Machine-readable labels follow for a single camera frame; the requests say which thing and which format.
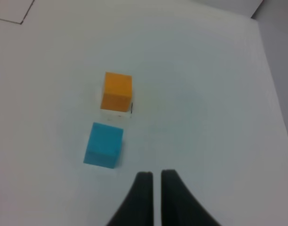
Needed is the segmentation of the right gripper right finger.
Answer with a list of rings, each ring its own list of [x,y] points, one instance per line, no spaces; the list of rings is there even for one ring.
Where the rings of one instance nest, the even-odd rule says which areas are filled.
[[[220,225],[195,199],[173,169],[161,172],[161,222],[163,226]]]

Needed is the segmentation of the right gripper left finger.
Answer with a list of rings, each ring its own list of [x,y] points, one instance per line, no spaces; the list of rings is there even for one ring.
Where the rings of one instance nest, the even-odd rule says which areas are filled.
[[[109,226],[153,225],[153,174],[138,172],[126,198]]]

